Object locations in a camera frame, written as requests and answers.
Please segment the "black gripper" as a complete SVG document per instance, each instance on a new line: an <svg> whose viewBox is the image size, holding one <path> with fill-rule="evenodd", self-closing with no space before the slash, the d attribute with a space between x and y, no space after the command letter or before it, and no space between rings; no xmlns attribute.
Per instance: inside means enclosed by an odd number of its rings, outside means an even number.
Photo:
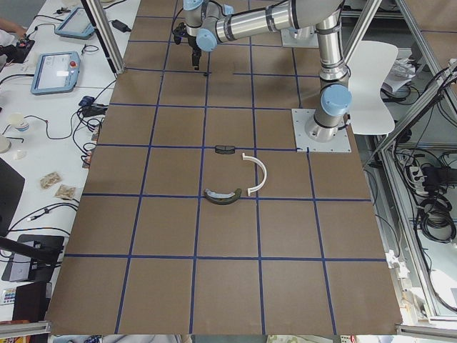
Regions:
<svg viewBox="0 0 457 343"><path fill-rule="evenodd" d="M188 37L188 44L192 48L192 67L194 70L200 70L199 66L199 60L201 58L201 49L199 48L198 44L196 43L196 37L195 36L189 36Z"/></svg>

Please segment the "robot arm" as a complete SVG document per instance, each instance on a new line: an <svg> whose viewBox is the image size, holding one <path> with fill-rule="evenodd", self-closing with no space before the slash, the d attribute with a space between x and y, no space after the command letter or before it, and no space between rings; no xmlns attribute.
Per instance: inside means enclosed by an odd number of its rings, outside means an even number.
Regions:
<svg viewBox="0 0 457 343"><path fill-rule="evenodd" d="M320 54L321 103L311 123L337 130L351 104L349 67L341 43L343 1L280 1L262 8L237 12L217 1L184 1L184 21L174 27L176 44L186 39L193 49L192 65L199 68L202 52L219 44L274 33L297 42L313 32Z"/></svg>

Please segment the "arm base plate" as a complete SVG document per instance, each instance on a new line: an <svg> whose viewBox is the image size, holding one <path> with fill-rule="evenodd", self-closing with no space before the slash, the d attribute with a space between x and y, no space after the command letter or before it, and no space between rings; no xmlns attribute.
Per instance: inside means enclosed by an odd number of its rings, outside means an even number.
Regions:
<svg viewBox="0 0 457 343"><path fill-rule="evenodd" d="M297 152L351 153L351 144L343 120L334 128L323 128L315 122L315 109L292 109L293 131Z"/></svg>

